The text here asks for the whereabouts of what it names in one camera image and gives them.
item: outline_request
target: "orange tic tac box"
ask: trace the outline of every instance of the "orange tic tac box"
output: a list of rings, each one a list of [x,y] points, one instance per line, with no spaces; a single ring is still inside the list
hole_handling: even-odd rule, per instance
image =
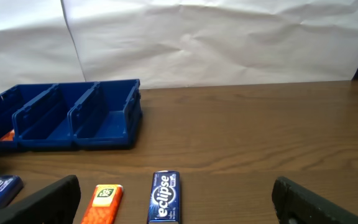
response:
[[[119,184],[97,185],[81,224],[114,223],[123,193]]]

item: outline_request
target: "storage bin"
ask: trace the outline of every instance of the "storage bin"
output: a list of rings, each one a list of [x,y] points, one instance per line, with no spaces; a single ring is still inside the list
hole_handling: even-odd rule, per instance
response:
[[[14,116],[15,137],[25,147],[70,147],[68,113],[93,82],[54,84]]]
[[[16,85],[0,94],[0,139],[13,130],[12,115],[52,84]],[[0,148],[16,148],[17,141],[0,141]]]
[[[97,83],[70,112],[73,140],[79,146],[131,145],[139,119],[139,80]]]

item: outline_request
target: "white backdrop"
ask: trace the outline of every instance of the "white backdrop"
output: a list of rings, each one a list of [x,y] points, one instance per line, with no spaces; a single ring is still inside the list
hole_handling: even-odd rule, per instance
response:
[[[38,2],[53,2],[50,30],[0,31],[0,91],[83,75],[142,88],[350,80],[358,67],[358,0],[63,0],[82,72],[60,1]]]

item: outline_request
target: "blue bin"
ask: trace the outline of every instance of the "blue bin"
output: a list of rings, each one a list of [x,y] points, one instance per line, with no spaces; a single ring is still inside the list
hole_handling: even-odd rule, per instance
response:
[[[79,146],[132,145],[142,110],[139,80],[96,83],[70,111],[71,133]]]
[[[0,139],[13,130],[12,115],[52,84],[16,85],[0,94]],[[0,141],[0,149],[16,148],[17,141]]]
[[[70,147],[68,114],[95,83],[54,84],[14,113],[15,137],[24,147]]]

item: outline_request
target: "wooden table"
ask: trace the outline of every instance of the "wooden table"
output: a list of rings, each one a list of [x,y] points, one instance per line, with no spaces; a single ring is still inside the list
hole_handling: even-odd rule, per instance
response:
[[[116,224],[145,223],[152,173],[178,170],[183,223],[278,223],[271,201],[285,175],[358,215],[358,83],[142,90],[135,148],[0,156],[22,177],[17,199],[76,174],[80,223],[97,184],[122,184]]]

